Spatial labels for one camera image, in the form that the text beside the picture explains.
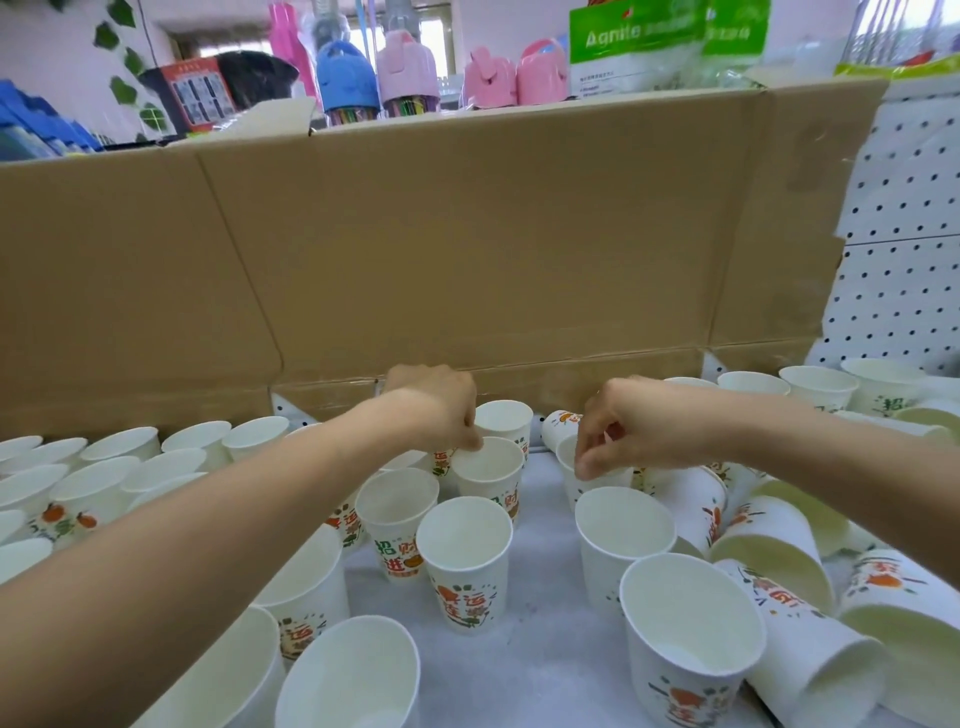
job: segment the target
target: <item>hand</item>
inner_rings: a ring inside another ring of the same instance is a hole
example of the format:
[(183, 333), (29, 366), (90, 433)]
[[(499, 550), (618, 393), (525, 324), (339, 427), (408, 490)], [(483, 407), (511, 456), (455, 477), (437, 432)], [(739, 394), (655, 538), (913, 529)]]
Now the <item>hand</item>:
[(477, 388), (467, 372), (399, 364), (387, 374), (383, 397), (401, 403), (414, 425), (413, 449), (425, 452), (463, 448), (479, 450), (483, 439), (473, 420)]

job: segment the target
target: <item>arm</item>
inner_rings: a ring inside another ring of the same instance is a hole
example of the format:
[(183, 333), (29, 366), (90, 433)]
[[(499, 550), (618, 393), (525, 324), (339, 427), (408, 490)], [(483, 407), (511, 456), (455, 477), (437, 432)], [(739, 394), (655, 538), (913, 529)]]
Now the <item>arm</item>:
[[(604, 442), (609, 432), (615, 442)], [(960, 448), (786, 397), (612, 379), (580, 423), (578, 474), (735, 462), (802, 488), (960, 587)]]
[(377, 468), (407, 449), (479, 448), (469, 375), (397, 368), (387, 388), (0, 588), (4, 724), (130, 725)]

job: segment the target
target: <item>printed paper cup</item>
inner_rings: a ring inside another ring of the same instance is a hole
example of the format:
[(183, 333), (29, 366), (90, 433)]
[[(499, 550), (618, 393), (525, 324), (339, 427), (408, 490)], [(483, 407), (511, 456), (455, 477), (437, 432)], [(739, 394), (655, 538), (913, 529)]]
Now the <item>printed paper cup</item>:
[(558, 409), (551, 412), (540, 424), (540, 437), (543, 444), (551, 452), (557, 451), (557, 446), (566, 438), (573, 437), (580, 429), (580, 420), (583, 415)]
[(912, 407), (926, 378), (920, 367), (890, 359), (845, 359), (840, 367), (860, 381), (848, 409), (874, 417)]
[(513, 440), (485, 437), (480, 450), (455, 452), (450, 468), (461, 496), (488, 497), (516, 522), (524, 462), (523, 450)]
[(577, 502), (587, 600), (597, 612), (615, 619), (620, 608), (620, 578), (634, 561), (665, 553), (677, 542), (673, 517), (652, 497), (629, 488), (597, 488)]
[(273, 725), (285, 672), (276, 620), (248, 607), (133, 728)]
[(960, 595), (893, 549), (863, 554), (837, 618), (875, 637), (892, 657), (881, 703), (927, 728), (960, 716)]
[(753, 600), (720, 570), (679, 553), (634, 562), (620, 600), (644, 710), (663, 728), (722, 721), (766, 646)]
[(673, 550), (706, 558), (720, 531), (726, 489), (709, 468), (647, 468), (646, 490), (662, 503), (677, 525)]
[(296, 660), (325, 629), (350, 616), (343, 546), (324, 524), (253, 600), (280, 625), (280, 654)]
[(784, 500), (757, 496), (740, 506), (709, 558), (739, 561), (824, 614), (833, 613), (833, 588), (810, 526), (804, 514)]
[(199, 425), (191, 425), (175, 432), (160, 445), (163, 452), (173, 452), (179, 449), (199, 448), (206, 453), (206, 460), (201, 467), (205, 473), (212, 473), (229, 465), (230, 455), (221, 442), (233, 425), (225, 420), (214, 420)]
[(848, 518), (800, 488), (767, 475), (760, 479), (750, 498), (756, 496), (772, 496), (785, 500), (803, 513), (821, 558), (832, 556), (847, 543), (850, 533)]
[(276, 728), (418, 728), (420, 654), (392, 619), (367, 615), (324, 632), (294, 664)]
[(97, 440), (80, 453), (81, 467), (114, 457), (135, 457), (140, 462), (160, 454), (156, 427), (134, 427)]
[(444, 622), (454, 632), (480, 634), (503, 621), (513, 538), (507, 512), (484, 497), (456, 497), (423, 517), (417, 546)]
[(483, 436), (513, 440), (526, 460), (530, 448), (530, 424), (534, 411), (521, 401), (494, 400), (477, 407), (474, 424)]
[(10, 460), (0, 462), (0, 474), (8, 477), (40, 465), (65, 465), (69, 473), (82, 465), (80, 453), (85, 447), (85, 437), (71, 437), (66, 440), (56, 440), (46, 445), (40, 445), (26, 452), (21, 452)]
[(827, 367), (784, 367), (780, 378), (790, 385), (790, 397), (824, 412), (846, 409), (860, 385), (855, 376)]
[(357, 494), (357, 516), (370, 533), (391, 584), (416, 582), (423, 573), (417, 528), (439, 496), (437, 478), (415, 468), (375, 475)]
[(634, 479), (633, 468), (621, 468), (593, 480), (580, 480), (573, 471), (573, 458), (577, 453), (577, 436), (566, 438), (557, 445), (557, 462), (564, 471), (564, 490), (570, 510), (577, 507), (577, 501), (587, 491), (597, 488), (630, 488)]
[(883, 696), (883, 645), (734, 560), (718, 562), (767, 626), (767, 648), (747, 682), (784, 728), (856, 728)]

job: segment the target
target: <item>cardboard box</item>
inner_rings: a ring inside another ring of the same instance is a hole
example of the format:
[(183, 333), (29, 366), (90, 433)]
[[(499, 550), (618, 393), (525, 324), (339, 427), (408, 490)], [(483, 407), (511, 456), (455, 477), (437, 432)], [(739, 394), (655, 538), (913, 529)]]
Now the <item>cardboard box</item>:
[(714, 346), (808, 347), (885, 83), (762, 80), (312, 136), (273, 102), (4, 165), (0, 437), (238, 421), (271, 388), (327, 419), (401, 361), (580, 406)]

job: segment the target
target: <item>artificial ivy leaf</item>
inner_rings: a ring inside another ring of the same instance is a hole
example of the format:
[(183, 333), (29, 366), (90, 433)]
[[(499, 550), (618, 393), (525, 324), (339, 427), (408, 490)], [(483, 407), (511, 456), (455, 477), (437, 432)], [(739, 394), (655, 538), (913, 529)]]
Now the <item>artificial ivy leaf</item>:
[(110, 79), (110, 90), (113, 91), (113, 98), (117, 100), (117, 104), (133, 106), (136, 103), (136, 89), (119, 76)]

